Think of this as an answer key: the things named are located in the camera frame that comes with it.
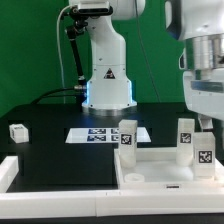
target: white robot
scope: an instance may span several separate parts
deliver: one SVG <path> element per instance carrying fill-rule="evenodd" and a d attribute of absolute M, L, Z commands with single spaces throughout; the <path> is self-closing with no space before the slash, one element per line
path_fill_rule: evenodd
<path fill-rule="evenodd" d="M 126 76 L 125 40 L 111 22 L 134 18 L 135 0 L 70 0 L 69 5 L 76 31 L 82 32 L 85 27 L 92 44 L 93 74 L 87 83 L 83 111 L 102 116 L 135 111 L 132 83 Z M 144 7 L 145 0 L 137 0 L 139 15 Z"/>
<path fill-rule="evenodd" d="M 165 9 L 168 32 L 185 42 L 180 67 L 187 107 L 210 129 L 210 117 L 224 121 L 224 0 L 167 0 Z"/>

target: white paper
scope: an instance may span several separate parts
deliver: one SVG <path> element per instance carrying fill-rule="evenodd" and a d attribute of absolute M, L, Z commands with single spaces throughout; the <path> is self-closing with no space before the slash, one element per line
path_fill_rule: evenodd
<path fill-rule="evenodd" d="M 71 128 L 65 143 L 117 143 L 118 128 Z M 151 142 L 146 128 L 137 129 L 137 142 Z"/>

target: green backdrop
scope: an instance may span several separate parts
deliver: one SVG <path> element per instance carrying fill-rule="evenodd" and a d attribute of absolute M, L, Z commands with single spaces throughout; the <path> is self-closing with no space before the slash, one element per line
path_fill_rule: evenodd
<path fill-rule="evenodd" d="M 140 29 L 151 71 L 162 102 L 182 102 L 182 72 L 178 58 L 182 44 L 165 31 L 164 0 L 146 0 Z M 0 115 L 20 104 L 30 103 L 42 93 L 60 88 L 60 66 L 56 45 L 56 20 L 66 0 L 0 1 Z M 70 45 L 61 23 L 61 45 L 65 83 L 77 83 Z M 116 21 L 115 29 L 127 41 L 127 75 L 135 82 L 138 102 L 156 102 L 156 95 L 140 48 L 136 20 Z M 84 73 L 91 76 L 91 48 L 88 34 L 78 39 Z M 44 100 L 42 103 L 55 103 Z"/>

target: black table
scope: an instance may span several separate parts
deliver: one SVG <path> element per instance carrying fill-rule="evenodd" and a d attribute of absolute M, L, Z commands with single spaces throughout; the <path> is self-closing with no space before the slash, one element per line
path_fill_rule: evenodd
<path fill-rule="evenodd" d="M 116 189 L 114 148 L 117 143 L 65 144 L 70 128 L 118 127 L 122 119 L 138 120 L 146 127 L 151 143 L 138 147 L 175 147 L 178 118 L 194 118 L 184 103 L 139 104 L 138 112 L 120 117 L 99 117 L 80 112 L 77 105 L 21 105 L 0 119 L 0 160 L 19 158 L 19 173 L 8 192 L 41 192 Z M 9 125 L 22 123 L 30 142 L 15 144 Z M 220 122 L 214 120 L 217 157 L 223 160 Z M 150 215 L 101 218 L 0 220 L 0 223 L 223 223 L 221 214 Z"/>

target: white platform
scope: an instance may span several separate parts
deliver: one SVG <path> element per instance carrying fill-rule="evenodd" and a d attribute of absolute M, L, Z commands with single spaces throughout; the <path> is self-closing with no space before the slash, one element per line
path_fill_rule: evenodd
<path fill-rule="evenodd" d="M 194 181 L 191 168 L 179 169 L 174 156 L 175 148 L 139 149 L 137 167 L 123 170 L 115 150 L 120 189 L 1 193 L 0 219 L 224 213 L 222 165 L 216 161 L 215 180 Z M 146 182 L 125 183 L 129 172 L 142 172 Z"/>
<path fill-rule="evenodd" d="M 215 161 L 214 179 L 195 180 L 193 167 L 176 164 L 176 148 L 137 149 L 136 167 L 127 169 L 120 165 L 118 150 L 115 150 L 115 168 L 120 189 L 195 189 L 224 187 L 224 167 Z M 125 182 L 130 174 L 144 176 L 145 182 Z"/>

